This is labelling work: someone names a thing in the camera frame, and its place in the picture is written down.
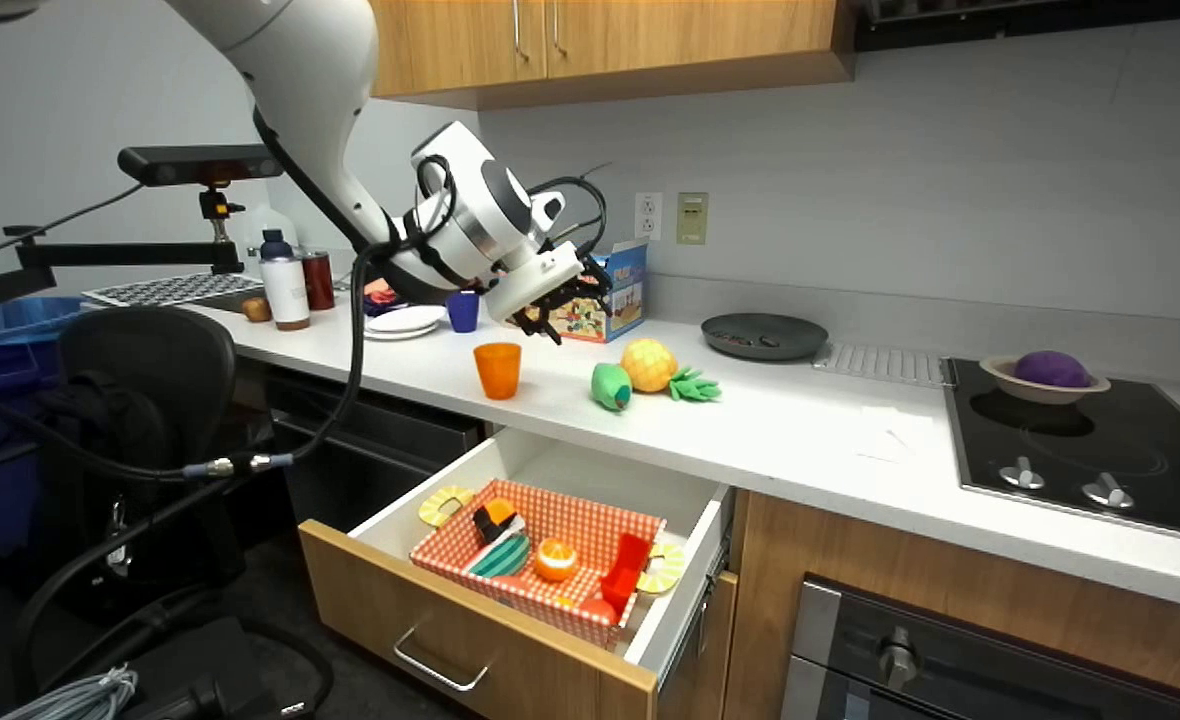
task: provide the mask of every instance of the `electric stovetop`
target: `electric stovetop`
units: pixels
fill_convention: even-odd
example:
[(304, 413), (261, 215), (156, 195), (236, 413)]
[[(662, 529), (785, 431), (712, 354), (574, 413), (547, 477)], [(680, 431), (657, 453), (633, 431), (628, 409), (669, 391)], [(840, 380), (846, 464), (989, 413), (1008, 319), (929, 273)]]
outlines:
[(945, 359), (970, 489), (1180, 533), (1180, 404), (1152, 384), (1069, 409), (1006, 396), (977, 359)]

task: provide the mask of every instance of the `cabinet door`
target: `cabinet door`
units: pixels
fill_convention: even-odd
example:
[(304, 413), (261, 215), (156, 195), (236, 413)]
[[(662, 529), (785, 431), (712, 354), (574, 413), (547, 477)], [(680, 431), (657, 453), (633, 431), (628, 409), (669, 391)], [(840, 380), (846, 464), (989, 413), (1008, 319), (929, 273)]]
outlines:
[(834, 0), (547, 0), (547, 71), (646, 71), (834, 47)]
[(379, 95), (547, 77), (543, 0), (372, 0)]
[(778, 720), (803, 575), (1180, 688), (1180, 602), (750, 494), (727, 706)]

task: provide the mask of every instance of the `blue bin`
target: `blue bin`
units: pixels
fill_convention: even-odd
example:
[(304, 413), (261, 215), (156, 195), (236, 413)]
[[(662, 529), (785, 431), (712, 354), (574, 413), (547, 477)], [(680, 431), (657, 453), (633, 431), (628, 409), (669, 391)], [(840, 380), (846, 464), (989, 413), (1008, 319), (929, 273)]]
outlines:
[(82, 297), (22, 297), (0, 302), (0, 399), (35, 409), (40, 389), (60, 380), (60, 332), (82, 316)]

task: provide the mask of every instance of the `bottle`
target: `bottle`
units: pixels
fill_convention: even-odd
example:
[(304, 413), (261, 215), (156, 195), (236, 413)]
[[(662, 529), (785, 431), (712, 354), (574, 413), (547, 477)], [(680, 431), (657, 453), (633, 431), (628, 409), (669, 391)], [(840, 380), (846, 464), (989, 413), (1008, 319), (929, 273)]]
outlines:
[(304, 250), (304, 292), (307, 292), (307, 310), (338, 307), (338, 284), (334, 284), (334, 254), (330, 250)]
[(261, 275), (273, 325), (286, 332), (307, 326), (304, 265), (297, 258), (292, 243), (286, 243), (280, 226), (264, 226)]

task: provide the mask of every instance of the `upper cabinet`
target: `upper cabinet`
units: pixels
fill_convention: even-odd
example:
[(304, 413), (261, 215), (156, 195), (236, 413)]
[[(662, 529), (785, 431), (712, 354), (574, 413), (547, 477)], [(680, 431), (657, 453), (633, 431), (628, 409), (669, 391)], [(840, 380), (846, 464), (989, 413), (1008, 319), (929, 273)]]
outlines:
[(554, 102), (848, 77), (848, 0), (372, 0), (375, 95)]

